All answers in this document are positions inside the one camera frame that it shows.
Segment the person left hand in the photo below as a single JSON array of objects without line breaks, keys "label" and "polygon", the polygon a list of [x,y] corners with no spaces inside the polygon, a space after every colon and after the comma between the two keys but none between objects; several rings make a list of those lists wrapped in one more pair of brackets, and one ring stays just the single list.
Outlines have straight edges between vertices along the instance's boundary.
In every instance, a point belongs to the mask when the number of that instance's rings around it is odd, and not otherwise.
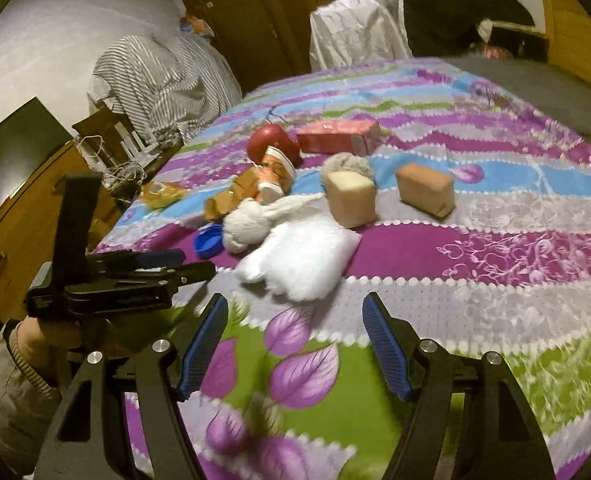
[{"label": "person left hand", "polygon": [[15,327],[18,351],[24,361],[42,378],[56,377],[56,358],[82,344],[82,333],[75,323],[24,318]]}]

